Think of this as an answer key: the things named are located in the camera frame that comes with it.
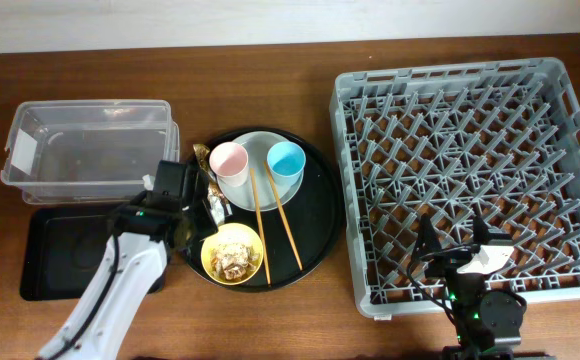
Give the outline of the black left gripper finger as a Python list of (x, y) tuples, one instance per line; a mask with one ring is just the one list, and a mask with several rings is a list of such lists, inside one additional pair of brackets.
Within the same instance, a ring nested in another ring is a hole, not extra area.
[(196, 168), (193, 199), (194, 200), (207, 199), (210, 185), (211, 178), (208, 176), (207, 172), (202, 168)]
[(197, 237), (203, 240), (218, 232), (218, 225), (211, 213), (211, 207), (207, 199), (199, 199), (197, 202)]

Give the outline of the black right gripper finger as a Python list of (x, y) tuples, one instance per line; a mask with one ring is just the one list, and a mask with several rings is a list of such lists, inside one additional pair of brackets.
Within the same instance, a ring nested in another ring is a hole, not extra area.
[(412, 251), (413, 260), (423, 260), (426, 256), (442, 250), (435, 227), (429, 215), (424, 214), (419, 221), (419, 232)]
[(476, 216), (473, 221), (473, 242), (479, 245), (509, 245), (510, 235), (490, 229), (480, 216)]

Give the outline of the brown gold snack wrapper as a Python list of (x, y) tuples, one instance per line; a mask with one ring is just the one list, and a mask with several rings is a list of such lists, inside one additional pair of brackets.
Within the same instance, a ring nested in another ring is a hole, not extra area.
[(211, 150), (205, 144), (193, 145), (194, 155), (201, 170), (208, 176), (212, 183), (216, 182), (216, 176), (209, 165)]

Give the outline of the yellow bowl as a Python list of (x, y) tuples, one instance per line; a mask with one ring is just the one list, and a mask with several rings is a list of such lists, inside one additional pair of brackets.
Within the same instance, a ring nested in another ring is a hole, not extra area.
[[(243, 243), (249, 246), (252, 246), (253, 249), (260, 254), (260, 260), (257, 267), (257, 270), (254, 274), (248, 276), (245, 280), (238, 281), (235, 283), (226, 282), (224, 280), (220, 280), (219, 278), (215, 277), (212, 274), (211, 269), (211, 251), (214, 250), (218, 245), (224, 243)], [(228, 223), (221, 225), (218, 228), (218, 232), (202, 241), (201, 247), (201, 263), (205, 273), (216, 282), (222, 285), (239, 285), (250, 278), (252, 278), (261, 268), (263, 264), (263, 257), (262, 257), (262, 243), (260, 237), (256, 231), (250, 228), (247, 225), (239, 224), (239, 223)]]

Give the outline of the food scraps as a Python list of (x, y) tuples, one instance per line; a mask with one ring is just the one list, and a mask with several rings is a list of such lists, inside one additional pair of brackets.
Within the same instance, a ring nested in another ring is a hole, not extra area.
[(260, 254), (243, 243), (224, 243), (211, 251), (210, 260), (215, 277), (235, 283), (255, 273)]

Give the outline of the wooden chopstick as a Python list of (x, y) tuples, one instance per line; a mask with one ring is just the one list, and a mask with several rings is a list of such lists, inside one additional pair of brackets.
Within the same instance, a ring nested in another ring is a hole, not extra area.
[(255, 203), (255, 214), (256, 214), (256, 220), (257, 220), (257, 225), (258, 225), (258, 232), (259, 232), (259, 237), (260, 237), (260, 240), (262, 243), (262, 249), (263, 249), (262, 257), (263, 257), (264, 270), (265, 270), (265, 275), (266, 275), (266, 282), (267, 282), (267, 286), (269, 287), (271, 285), (271, 276), (270, 276), (270, 268), (269, 268), (268, 256), (267, 256), (265, 232), (264, 232), (264, 228), (263, 228), (261, 209), (260, 209), (260, 205), (259, 205), (259, 197), (258, 197), (258, 189), (257, 189), (257, 184), (256, 184), (255, 170), (254, 170), (254, 168), (250, 168), (249, 171), (250, 171), (250, 180), (251, 180), (251, 186), (252, 186), (253, 199), (254, 199), (254, 203)]
[(293, 251), (296, 263), (298, 265), (299, 270), (303, 271), (303, 263), (302, 263), (302, 260), (300, 258), (300, 255), (299, 255), (298, 248), (296, 246), (291, 227), (290, 227), (289, 222), (287, 220), (286, 213), (285, 213), (285, 210), (284, 210), (283, 205), (281, 203), (280, 196), (278, 195), (278, 191), (277, 191), (274, 179), (272, 177), (271, 170), (270, 170), (269, 166), (267, 165), (267, 163), (265, 163), (265, 162), (264, 162), (264, 169), (265, 169), (265, 172), (266, 172), (266, 175), (268, 178), (269, 185), (270, 185), (271, 190), (273, 192), (274, 199), (275, 199), (276, 204), (277, 204), (277, 209), (279, 211), (279, 214), (280, 214), (280, 217), (281, 217), (288, 241), (290, 243), (291, 249)]

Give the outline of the white wrapper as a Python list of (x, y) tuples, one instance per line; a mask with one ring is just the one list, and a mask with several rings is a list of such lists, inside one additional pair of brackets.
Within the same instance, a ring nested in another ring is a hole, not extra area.
[(233, 212), (229, 200), (225, 197), (219, 185), (214, 181), (210, 181), (208, 184), (207, 199), (215, 223), (217, 225), (223, 225), (233, 215)]

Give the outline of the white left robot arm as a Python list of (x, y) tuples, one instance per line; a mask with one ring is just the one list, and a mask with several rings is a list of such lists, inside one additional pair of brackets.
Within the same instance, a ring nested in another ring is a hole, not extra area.
[(215, 179), (196, 165), (162, 161), (153, 187), (105, 218), (103, 258), (72, 313), (39, 359), (114, 359), (173, 251), (215, 234), (208, 200)]

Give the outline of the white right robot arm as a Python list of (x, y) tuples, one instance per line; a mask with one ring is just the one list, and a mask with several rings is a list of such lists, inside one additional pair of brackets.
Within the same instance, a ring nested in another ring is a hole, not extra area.
[(503, 268), (510, 259), (514, 251), (512, 237), (489, 228), (477, 216), (470, 242), (442, 248), (428, 215), (421, 217), (419, 225), (406, 275), (411, 277), (412, 269), (425, 263), (427, 278), (444, 281), (445, 297), (424, 295), (443, 309), (456, 330), (458, 344), (444, 347), (440, 357), (515, 359), (527, 301), (510, 290), (486, 288), (486, 276)]

